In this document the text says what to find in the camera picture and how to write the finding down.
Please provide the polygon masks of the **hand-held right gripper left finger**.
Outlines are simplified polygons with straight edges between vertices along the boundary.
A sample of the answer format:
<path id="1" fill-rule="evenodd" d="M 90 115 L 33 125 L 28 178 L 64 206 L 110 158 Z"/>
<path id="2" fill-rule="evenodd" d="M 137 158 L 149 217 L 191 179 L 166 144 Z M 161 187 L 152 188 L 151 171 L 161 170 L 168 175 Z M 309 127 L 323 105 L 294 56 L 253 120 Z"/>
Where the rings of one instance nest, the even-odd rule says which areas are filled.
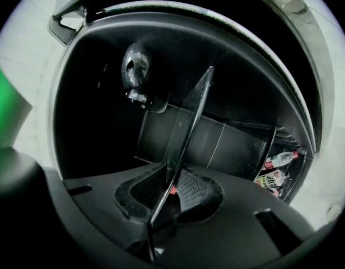
<path id="1" fill-rule="evenodd" d="M 136 222 L 147 222 L 166 191 L 166 164 L 157 164 L 121 183 L 114 192 L 123 215 Z"/>

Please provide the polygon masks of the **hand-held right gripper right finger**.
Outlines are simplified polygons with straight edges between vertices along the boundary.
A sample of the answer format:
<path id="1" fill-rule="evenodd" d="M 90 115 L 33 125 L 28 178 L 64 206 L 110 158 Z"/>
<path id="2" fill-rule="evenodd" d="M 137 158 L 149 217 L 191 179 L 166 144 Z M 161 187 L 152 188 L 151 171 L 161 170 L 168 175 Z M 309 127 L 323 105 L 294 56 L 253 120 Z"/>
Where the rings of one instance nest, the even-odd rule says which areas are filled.
<path id="1" fill-rule="evenodd" d="M 191 169 L 180 172 L 176 184 L 181 213 L 177 224 L 192 224 L 210 219 L 223 203 L 223 189 L 213 179 Z"/>

